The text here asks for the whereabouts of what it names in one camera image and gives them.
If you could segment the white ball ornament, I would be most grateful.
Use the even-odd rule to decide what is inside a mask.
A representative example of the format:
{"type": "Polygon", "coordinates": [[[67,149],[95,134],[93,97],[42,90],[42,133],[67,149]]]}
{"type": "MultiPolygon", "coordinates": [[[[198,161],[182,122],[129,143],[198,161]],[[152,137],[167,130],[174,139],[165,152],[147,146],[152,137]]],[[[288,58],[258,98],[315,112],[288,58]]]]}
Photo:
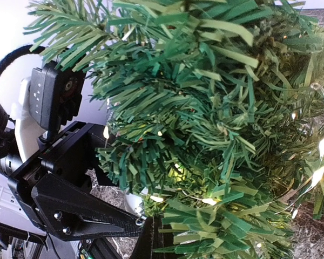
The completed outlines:
{"type": "Polygon", "coordinates": [[[144,188],[138,195],[132,194],[129,189],[127,189],[124,194],[125,210],[136,216],[146,218],[143,197],[147,194],[147,188],[144,188]]]}

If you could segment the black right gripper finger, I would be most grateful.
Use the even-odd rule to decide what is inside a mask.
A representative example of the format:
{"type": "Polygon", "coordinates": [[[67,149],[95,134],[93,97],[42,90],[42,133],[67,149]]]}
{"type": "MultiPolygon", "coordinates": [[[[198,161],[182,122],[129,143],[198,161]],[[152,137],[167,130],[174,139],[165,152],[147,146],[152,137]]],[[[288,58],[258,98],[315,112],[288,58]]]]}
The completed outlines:
{"type": "Polygon", "coordinates": [[[155,258],[180,258],[181,255],[175,253],[157,253],[156,249],[173,246],[172,233],[160,233],[159,229],[171,230],[170,226],[163,226],[161,217],[148,217],[131,254],[131,258],[155,259],[155,258]]]}

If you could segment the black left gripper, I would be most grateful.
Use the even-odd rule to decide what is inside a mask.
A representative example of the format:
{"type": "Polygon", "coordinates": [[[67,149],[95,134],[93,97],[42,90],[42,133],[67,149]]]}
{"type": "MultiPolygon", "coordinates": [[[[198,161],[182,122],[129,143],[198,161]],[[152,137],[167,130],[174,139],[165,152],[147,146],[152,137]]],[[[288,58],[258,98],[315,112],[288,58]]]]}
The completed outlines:
{"type": "Polygon", "coordinates": [[[114,140],[113,134],[104,137],[104,131],[102,125],[75,122],[26,162],[16,143],[0,158],[0,173],[37,228],[63,241],[139,236],[137,216],[90,194],[89,169],[96,171],[99,183],[110,183],[95,153],[114,140]]]}

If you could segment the small green christmas tree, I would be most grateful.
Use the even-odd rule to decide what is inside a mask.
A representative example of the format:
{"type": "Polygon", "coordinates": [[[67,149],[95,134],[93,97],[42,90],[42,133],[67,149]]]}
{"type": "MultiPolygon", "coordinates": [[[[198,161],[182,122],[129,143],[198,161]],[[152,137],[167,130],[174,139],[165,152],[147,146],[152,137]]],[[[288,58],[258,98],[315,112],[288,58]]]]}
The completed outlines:
{"type": "Polygon", "coordinates": [[[112,101],[97,150],[148,189],[180,258],[292,258],[291,212],[324,214],[324,27],[298,1],[31,1],[45,61],[112,101]]]}

